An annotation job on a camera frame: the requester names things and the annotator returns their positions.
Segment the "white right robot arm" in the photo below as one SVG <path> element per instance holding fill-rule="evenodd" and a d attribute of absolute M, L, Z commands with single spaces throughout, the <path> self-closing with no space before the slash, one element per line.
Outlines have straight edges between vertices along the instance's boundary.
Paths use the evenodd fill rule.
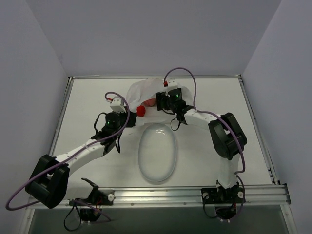
<path fill-rule="evenodd" d="M 221 157 L 216 195 L 222 201 L 232 198 L 233 187 L 239 182 L 238 175 L 246 170 L 243 150 L 247 144 L 247 137 L 235 116 L 232 113 L 217 115 L 186 104 L 180 88 L 156 93 L 156 104 L 159 111 L 172 111 L 179 124 L 196 126 L 210 132 L 214 149 Z"/>

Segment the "red fake fruit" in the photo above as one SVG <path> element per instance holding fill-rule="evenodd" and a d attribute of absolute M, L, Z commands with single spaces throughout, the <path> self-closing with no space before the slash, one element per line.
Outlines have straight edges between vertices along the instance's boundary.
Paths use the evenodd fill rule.
<path fill-rule="evenodd" d="M 136 114 L 138 117 L 144 117 L 146 114 L 146 109 L 144 106 L 140 105 L 136 108 Z"/>

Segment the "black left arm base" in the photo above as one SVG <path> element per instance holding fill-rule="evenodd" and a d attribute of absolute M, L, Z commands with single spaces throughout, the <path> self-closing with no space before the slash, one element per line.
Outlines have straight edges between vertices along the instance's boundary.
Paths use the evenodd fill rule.
<path fill-rule="evenodd" d="M 115 200 L 115 191 L 112 189 L 101 190 L 97 184 L 89 179 L 82 178 L 91 186 L 91 191 L 86 198 L 75 197 L 70 203 L 76 208 L 81 221 L 87 223 L 107 223 L 112 219 L 103 212 L 102 206 L 112 206 Z"/>

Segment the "white plastic bag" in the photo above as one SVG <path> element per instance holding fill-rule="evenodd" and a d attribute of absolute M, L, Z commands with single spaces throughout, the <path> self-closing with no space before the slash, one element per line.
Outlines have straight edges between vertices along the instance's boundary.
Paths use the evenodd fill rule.
<path fill-rule="evenodd" d="M 186 104 L 193 104 L 193 94 L 185 86 L 181 85 L 175 79 L 166 79 L 168 86 L 165 87 L 162 79 L 144 79 L 135 82 L 130 86 L 126 95 L 126 101 L 131 112 L 136 112 L 137 108 L 143 106 L 145 114 L 136 117 L 136 127 L 141 127 L 147 124 L 162 123 L 169 124 L 174 118 L 172 115 L 158 111 L 156 107 L 156 93 L 168 92 L 174 88 L 182 89 L 182 99 Z"/>

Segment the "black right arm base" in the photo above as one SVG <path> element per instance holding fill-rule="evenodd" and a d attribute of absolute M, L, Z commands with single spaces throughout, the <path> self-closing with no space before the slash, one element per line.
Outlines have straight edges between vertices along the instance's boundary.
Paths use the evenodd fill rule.
<path fill-rule="evenodd" d="M 201 198 L 203 211 L 207 218 L 219 219 L 230 223 L 241 212 L 246 201 L 245 188 L 237 183 L 231 188 L 222 186 L 216 188 L 202 188 Z M 206 205 L 214 205 L 214 214 L 208 214 Z"/>

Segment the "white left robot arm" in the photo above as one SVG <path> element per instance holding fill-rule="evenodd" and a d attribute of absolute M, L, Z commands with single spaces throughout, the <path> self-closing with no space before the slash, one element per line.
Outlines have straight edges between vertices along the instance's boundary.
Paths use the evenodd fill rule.
<path fill-rule="evenodd" d="M 25 191 L 48 208 L 54 208 L 68 193 L 70 176 L 89 162 L 107 155 L 116 149 L 120 153 L 120 137 L 124 128 L 136 125 L 134 112 L 110 112 L 105 115 L 105 125 L 96 130 L 86 143 L 59 156 L 43 155 L 33 170 Z"/>

